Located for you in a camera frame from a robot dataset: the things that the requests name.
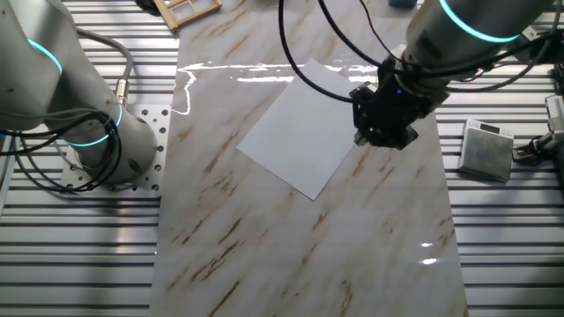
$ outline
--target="slatted metal table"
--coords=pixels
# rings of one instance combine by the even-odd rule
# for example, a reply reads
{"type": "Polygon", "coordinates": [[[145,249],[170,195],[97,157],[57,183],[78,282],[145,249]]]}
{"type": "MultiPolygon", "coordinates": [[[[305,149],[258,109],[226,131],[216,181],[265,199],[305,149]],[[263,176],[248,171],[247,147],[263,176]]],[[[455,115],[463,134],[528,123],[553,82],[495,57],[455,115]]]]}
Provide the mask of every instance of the slatted metal table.
{"type": "MultiPolygon", "coordinates": [[[[79,27],[131,50],[131,103],[172,103],[179,40],[162,18],[142,12],[132,0],[65,4],[79,27]]],[[[536,25],[548,27],[552,20],[549,11],[536,25]]],[[[80,41],[114,87],[125,59],[112,48],[80,41]]],[[[564,316],[564,201],[557,167],[515,165],[506,185],[457,173],[466,119],[511,129],[516,144],[547,132],[550,69],[538,66],[498,92],[453,94],[437,110],[470,316],[564,316]]],[[[477,83],[518,70],[501,68],[477,83]]],[[[54,147],[34,157],[50,176],[60,177],[63,161],[54,147]]],[[[0,316],[148,315],[159,201],[68,203],[39,190],[18,168],[4,193],[0,316]]]]}

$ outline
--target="marble surface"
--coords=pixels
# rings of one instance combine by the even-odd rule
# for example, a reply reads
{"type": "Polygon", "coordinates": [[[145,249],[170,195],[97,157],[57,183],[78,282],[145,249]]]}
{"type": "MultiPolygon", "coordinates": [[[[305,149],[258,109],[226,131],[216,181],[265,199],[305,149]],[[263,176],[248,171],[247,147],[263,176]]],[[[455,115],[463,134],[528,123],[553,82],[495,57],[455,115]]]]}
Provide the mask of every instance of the marble surface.
{"type": "MultiPolygon", "coordinates": [[[[367,2],[384,40],[402,42],[413,13],[367,2]]],[[[314,202],[235,149],[293,77],[277,4],[225,2],[181,30],[151,316],[465,316],[434,115],[404,151],[353,147],[314,202]]],[[[328,6],[386,55],[360,3],[328,6]]],[[[316,1],[287,0],[286,25],[298,63],[374,79],[316,1]]]]}

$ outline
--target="glowing blue ring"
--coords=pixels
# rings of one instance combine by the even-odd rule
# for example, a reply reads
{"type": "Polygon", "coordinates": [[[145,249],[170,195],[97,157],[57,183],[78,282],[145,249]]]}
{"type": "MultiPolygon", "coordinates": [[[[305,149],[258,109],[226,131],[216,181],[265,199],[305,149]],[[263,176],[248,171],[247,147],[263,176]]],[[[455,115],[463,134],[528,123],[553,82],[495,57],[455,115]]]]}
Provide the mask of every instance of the glowing blue ring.
{"type": "Polygon", "coordinates": [[[467,33],[474,35],[475,37],[483,40],[483,41],[489,41],[492,43],[507,43],[507,42],[511,42],[514,41],[516,38],[519,37],[519,35],[516,36],[512,36],[512,37],[508,37],[508,38],[501,38],[501,37],[495,37],[495,36],[490,36],[487,34],[483,34],[480,31],[477,31],[475,29],[473,29],[471,26],[465,24],[453,11],[452,9],[450,9],[449,4],[447,4],[447,0],[439,0],[439,2],[441,3],[441,6],[443,8],[443,10],[447,13],[447,15],[452,19],[452,21],[454,23],[456,23],[458,26],[460,26],[460,28],[462,28],[463,30],[465,30],[467,33]]]}
{"type": "MultiPolygon", "coordinates": [[[[120,125],[120,122],[122,121],[122,114],[123,114],[123,110],[122,110],[122,106],[119,106],[120,108],[120,116],[119,118],[117,118],[117,123],[115,124],[116,126],[120,125]]],[[[90,142],[89,144],[74,144],[71,142],[67,142],[69,145],[73,145],[73,146],[92,146],[92,145],[96,145],[104,140],[106,140],[109,137],[109,135],[105,135],[102,138],[100,138],[98,141],[94,141],[94,142],[90,142]]]]}
{"type": "Polygon", "coordinates": [[[52,59],[53,62],[55,62],[56,67],[59,68],[59,72],[63,74],[63,66],[61,66],[59,60],[57,60],[56,57],[51,52],[49,52],[46,48],[44,48],[43,46],[41,46],[39,43],[37,43],[32,39],[27,39],[27,41],[29,42],[29,44],[32,45],[33,48],[37,49],[38,51],[42,52],[43,54],[47,55],[50,59],[52,59]]]}

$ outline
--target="gray robot arm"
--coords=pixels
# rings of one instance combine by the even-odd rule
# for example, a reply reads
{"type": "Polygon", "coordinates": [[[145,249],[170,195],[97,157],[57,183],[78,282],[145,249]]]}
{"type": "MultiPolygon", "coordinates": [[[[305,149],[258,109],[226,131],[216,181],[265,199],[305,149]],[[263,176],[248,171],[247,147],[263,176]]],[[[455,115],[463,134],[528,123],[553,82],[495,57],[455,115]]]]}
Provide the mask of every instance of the gray robot arm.
{"type": "Polygon", "coordinates": [[[0,14],[0,127],[33,129],[43,123],[40,116],[48,111],[62,69],[26,37],[8,0],[0,0],[0,14]]]}
{"type": "MultiPolygon", "coordinates": [[[[451,81],[493,66],[485,61],[521,41],[523,30],[552,3],[426,0],[408,26],[406,46],[397,54],[401,61],[389,57],[378,69],[377,87],[365,83],[351,92],[356,143],[403,149],[418,136],[411,123],[433,112],[455,90],[448,87],[451,81]]],[[[538,57],[545,55],[544,45],[538,57]]]]}
{"type": "MultiPolygon", "coordinates": [[[[156,137],[146,122],[127,111],[90,63],[63,3],[0,0],[0,13],[0,129],[27,130],[44,122],[53,130],[76,118],[50,120],[42,115],[72,109],[103,112],[116,123],[122,143],[122,159],[108,182],[124,183],[143,174],[157,151],[156,137]]],[[[84,166],[111,159],[108,137],[102,122],[95,120],[63,135],[84,166]]],[[[88,169],[92,177],[99,172],[88,169]]]]}

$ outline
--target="metal mounting plate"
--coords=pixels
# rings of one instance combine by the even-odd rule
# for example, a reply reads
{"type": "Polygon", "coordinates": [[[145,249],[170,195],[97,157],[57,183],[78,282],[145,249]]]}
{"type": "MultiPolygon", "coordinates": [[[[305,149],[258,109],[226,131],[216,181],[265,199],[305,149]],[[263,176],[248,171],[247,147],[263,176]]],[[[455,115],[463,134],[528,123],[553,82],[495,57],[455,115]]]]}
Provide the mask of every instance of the metal mounting plate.
{"type": "MultiPolygon", "coordinates": [[[[93,191],[84,192],[80,195],[62,194],[65,198],[155,198],[161,196],[165,174],[165,159],[167,157],[171,107],[128,105],[127,109],[130,113],[145,120],[157,137],[157,146],[162,151],[157,151],[151,167],[131,183],[117,186],[102,185],[93,191]]],[[[70,146],[67,151],[67,158],[72,163],[80,166],[76,152],[70,146]]],[[[90,179],[91,177],[86,172],[77,169],[72,170],[70,165],[64,165],[61,179],[63,185],[72,185],[76,188],[90,179]]]]}

